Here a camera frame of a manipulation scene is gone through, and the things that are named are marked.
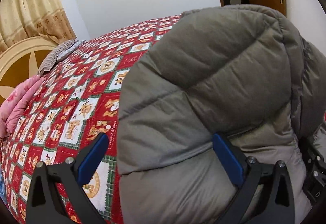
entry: gray down jacket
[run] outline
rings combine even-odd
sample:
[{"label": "gray down jacket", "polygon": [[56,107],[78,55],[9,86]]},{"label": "gray down jacket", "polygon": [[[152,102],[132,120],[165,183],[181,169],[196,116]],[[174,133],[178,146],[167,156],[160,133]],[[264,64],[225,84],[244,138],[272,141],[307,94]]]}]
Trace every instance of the gray down jacket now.
[{"label": "gray down jacket", "polygon": [[298,140],[314,137],[326,157],[325,109],[326,58],[281,13],[255,5],[188,13],[123,81],[124,223],[213,223],[236,192],[212,149],[214,133],[260,162],[286,162],[300,223],[311,205]]}]

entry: red patterned bedspread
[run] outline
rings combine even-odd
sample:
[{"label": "red patterned bedspread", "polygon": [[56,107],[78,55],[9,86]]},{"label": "red patterned bedspread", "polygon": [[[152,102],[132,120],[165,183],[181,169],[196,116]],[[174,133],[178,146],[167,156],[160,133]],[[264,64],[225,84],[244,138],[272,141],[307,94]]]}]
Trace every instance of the red patterned bedspread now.
[{"label": "red patterned bedspread", "polygon": [[[47,165],[75,157],[100,132],[110,145],[87,196],[108,223],[123,223],[116,171],[119,95],[130,67],[177,23],[180,16],[135,24],[80,46],[47,76],[15,133],[2,142],[1,169],[11,213],[25,223],[26,201],[37,161]],[[80,222],[59,185],[72,220]]]}]

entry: metal screw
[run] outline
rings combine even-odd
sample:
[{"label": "metal screw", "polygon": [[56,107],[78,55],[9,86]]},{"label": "metal screw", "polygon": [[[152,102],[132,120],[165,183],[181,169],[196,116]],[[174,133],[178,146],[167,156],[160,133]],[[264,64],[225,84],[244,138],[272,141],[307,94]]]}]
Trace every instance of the metal screw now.
[{"label": "metal screw", "polygon": [[74,162],[74,158],[73,157],[68,157],[66,158],[66,161],[65,161],[67,164],[71,164]]},{"label": "metal screw", "polygon": [[39,161],[37,164],[36,164],[36,167],[38,168],[41,168],[43,166],[43,161]]},{"label": "metal screw", "polygon": [[248,160],[248,162],[249,163],[251,163],[251,164],[254,164],[254,163],[256,163],[256,158],[255,157],[253,157],[253,156],[249,156],[248,158],[247,158],[247,160]]},{"label": "metal screw", "polygon": [[285,162],[284,162],[283,160],[279,160],[279,161],[278,161],[278,165],[279,165],[281,168],[283,168],[283,167],[285,167]]}]

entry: striped pillow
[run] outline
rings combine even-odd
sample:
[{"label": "striped pillow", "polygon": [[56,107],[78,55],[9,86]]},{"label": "striped pillow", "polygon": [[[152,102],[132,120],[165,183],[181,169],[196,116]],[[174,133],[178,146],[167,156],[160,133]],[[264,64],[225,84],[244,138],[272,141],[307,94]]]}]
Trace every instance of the striped pillow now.
[{"label": "striped pillow", "polygon": [[82,45],[86,40],[75,43],[72,47],[67,49],[66,51],[62,52],[58,55],[57,62],[55,64],[60,63],[61,61],[65,60],[74,50],[76,50],[80,45]]},{"label": "striped pillow", "polygon": [[66,51],[70,47],[72,47],[75,43],[79,40],[68,40],[61,44],[59,44],[55,49],[53,49],[48,56],[43,60],[40,68],[39,68],[39,75],[44,76],[47,72],[49,72],[57,61],[57,57],[62,52]]}]

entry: cream headboard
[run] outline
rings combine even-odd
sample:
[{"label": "cream headboard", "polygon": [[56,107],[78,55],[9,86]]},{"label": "cream headboard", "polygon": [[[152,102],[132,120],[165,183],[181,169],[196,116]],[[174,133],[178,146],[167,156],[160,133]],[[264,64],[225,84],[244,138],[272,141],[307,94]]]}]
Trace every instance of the cream headboard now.
[{"label": "cream headboard", "polygon": [[0,105],[17,85],[37,74],[42,61],[57,45],[48,38],[31,37],[0,55]]}]

